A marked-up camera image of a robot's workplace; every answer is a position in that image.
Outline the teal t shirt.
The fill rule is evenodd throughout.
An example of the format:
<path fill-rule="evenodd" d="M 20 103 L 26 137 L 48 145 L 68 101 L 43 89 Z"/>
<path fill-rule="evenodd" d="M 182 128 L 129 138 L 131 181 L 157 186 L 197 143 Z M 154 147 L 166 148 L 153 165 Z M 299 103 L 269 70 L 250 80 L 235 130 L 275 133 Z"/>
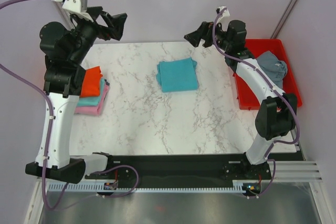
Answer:
<path fill-rule="evenodd" d="M 162 92 L 193 91 L 198 89 L 197 62 L 191 57 L 174 61 L 160 61 L 156 80 Z"/>
<path fill-rule="evenodd" d="M 101 78 L 100 79 L 100 93 L 98 96 L 93 96 L 93 97 L 84 97 L 84 98 L 79 98 L 79 101 L 77 103 L 77 107 L 82 107 L 82 106 L 97 106 L 100 101 L 104 98 L 104 93 L 106 89 L 106 79 Z"/>

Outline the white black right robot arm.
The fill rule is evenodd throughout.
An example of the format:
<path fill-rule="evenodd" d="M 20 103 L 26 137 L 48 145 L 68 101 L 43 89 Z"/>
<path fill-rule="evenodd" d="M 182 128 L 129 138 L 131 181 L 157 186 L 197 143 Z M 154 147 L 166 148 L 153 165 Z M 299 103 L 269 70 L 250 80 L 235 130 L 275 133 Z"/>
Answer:
<path fill-rule="evenodd" d="M 254 55 L 246 47 L 246 24 L 240 20 L 229 22 L 223 30 L 219 22 L 202 22 L 196 31 L 184 36 L 193 47 L 203 40 L 203 47 L 215 46 L 225 57 L 226 64 L 249 86 L 259 102 L 255 119 L 257 135 L 245 153 L 247 162 L 240 166 L 241 174 L 248 179 L 259 173 L 276 143 L 288 144 L 282 137 L 299 130 L 298 99 L 294 93 L 285 93 L 262 70 Z"/>

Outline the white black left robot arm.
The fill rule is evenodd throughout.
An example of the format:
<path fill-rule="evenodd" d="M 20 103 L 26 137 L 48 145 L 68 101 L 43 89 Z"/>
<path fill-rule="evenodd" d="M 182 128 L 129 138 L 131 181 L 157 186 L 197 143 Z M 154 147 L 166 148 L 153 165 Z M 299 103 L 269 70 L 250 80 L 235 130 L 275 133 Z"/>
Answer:
<path fill-rule="evenodd" d="M 40 32 L 40 49 L 45 54 L 46 72 L 42 94 L 46 99 L 43 138 L 35 160 L 26 164 L 28 175 L 77 184 L 85 175 L 97 172 L 111 178 L 115 165 L 107 153 L 72 157 L 69 142 L 75 108 L 86 70 L 81 66 L 96 39 L 120 40 L 127 13 L 110 15 L 101 6 L 89 7 L 90 20 L 72 14 L 75 28 L 49 22 Z"/>

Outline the folded red t shirt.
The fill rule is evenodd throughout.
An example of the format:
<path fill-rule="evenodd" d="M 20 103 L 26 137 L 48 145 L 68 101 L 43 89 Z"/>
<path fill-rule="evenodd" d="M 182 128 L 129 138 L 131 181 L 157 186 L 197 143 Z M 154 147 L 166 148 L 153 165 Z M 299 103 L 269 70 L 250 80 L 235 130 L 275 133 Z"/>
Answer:
<path fill-rule="evenodd" d="M 100 80 L 102 77 L 100 66 L 87 69 L 82 83 L 80 97 L 98 97 L 100 95 Z"/>

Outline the red plastic bin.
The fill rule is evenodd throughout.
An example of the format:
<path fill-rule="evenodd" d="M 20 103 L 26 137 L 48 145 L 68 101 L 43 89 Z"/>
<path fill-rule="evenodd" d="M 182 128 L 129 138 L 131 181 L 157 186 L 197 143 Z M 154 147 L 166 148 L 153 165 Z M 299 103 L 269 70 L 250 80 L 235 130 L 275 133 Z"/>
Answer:
<path fill-rule="evenodd" d="M 281 40 L 246 39 L 245 47 L 252 53 L 254 59 L 246 59 L 248 64 L 240 62 L 237 65 L 237 72 L 234 73 L 239 108 L 258 110 L 267 97 L 277 96 L 274 91 L 277 91 L 279 95 L 295 94 L 297 107 L 302 106 L 300 93 Z M 287 64 L 288 73 L 283 80 L 283 89 L 274 84 L 257 63 L 257 57 L 267 51 L 272 52 L 279 60 Z"/>

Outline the grey t shirt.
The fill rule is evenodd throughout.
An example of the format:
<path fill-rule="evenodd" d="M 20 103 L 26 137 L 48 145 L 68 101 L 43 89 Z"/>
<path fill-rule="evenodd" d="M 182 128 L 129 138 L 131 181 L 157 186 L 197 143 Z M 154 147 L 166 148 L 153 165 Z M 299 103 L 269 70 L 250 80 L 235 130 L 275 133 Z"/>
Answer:
<path fill-rule="evenodd" d="M 264 52 L 257 57 L 257 62 L 270 80 L 279 88 L 283 89 L 283 80 L 288 73 L 287 64 L 279 60 L 270 51 Z"/>

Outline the folded teal t shirt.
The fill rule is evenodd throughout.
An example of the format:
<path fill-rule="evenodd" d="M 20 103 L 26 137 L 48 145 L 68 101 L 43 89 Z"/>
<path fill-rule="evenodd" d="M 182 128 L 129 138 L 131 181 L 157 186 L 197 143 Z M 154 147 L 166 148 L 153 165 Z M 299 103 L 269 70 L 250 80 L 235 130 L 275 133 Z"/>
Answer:
<path fill-rule="evenodd" d="M 84 97 L 84 98 L 79 98 L 79 101 L 77 103 L 77 107 L 82 107 L 82 106 L 97 106 L 100 101 L 104 98 L 104 93 L 106 89 L 106 79 L 101 78 L 100 79 L 100 93 L 98 96 L 93 96 L 93 97 Z"/>

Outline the folded pink t shirt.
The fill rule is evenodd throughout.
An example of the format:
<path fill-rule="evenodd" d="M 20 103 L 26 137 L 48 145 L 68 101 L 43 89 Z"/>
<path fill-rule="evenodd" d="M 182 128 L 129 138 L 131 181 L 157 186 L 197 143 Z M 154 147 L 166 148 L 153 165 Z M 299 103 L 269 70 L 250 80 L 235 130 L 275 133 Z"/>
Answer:
<path fill-rule="evenodd" d="M 104 84 L 102 96 L 98 105 L 96 106 L 80 106 L 76 107 L 75 114 L 85 114 L 85 115 L 92 115 L 92 116 L 100 116 L 103 110 L 104 101 L 107 97 L 107 93 L 109 91 L 109 85 L 106 83 Z"/>

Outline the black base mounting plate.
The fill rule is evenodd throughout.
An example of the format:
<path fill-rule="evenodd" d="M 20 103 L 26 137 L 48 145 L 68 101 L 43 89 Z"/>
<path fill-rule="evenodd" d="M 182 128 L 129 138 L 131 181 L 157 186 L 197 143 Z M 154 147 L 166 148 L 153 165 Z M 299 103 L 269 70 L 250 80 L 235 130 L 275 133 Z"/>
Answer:
<path fill-rule="evenodd" d="M 86 179 L 117 179 L 120 188 L 220 188 L 234 180 L 271 178 L 267 163 L 251 165 L 245 154 L 110 156 L 107 168 Z"/>

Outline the aluminium frame rail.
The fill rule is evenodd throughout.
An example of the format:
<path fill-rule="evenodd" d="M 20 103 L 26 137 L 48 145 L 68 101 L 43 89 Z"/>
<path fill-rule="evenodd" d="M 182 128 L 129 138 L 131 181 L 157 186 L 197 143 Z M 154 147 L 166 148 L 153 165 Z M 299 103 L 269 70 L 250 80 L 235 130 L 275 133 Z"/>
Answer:
<path fill-rule="evenodd" d="M 292 179 L 297 181 L 320 180 L 321 175 L 317 164 L 306 161 L 285 162 L 267 161 L 259 165 L 249 165 L 243 161 L 159 161 L 147 162 L 133 160 L 129 166 L 135 168 L 141 179 L 145 177 L 174 178 L 191 177 L 221 178 L 232 180 L 280 180 Z M 136 174 L 126 163 L 115 161 L 108 165 L 102 172 L 83 173 L 74 166 L 60 171 L 51 169 L 46 171 L 46 178 L 70 184 L 78 184 L 83 180 L 130 180 L 135 179 Z"/>

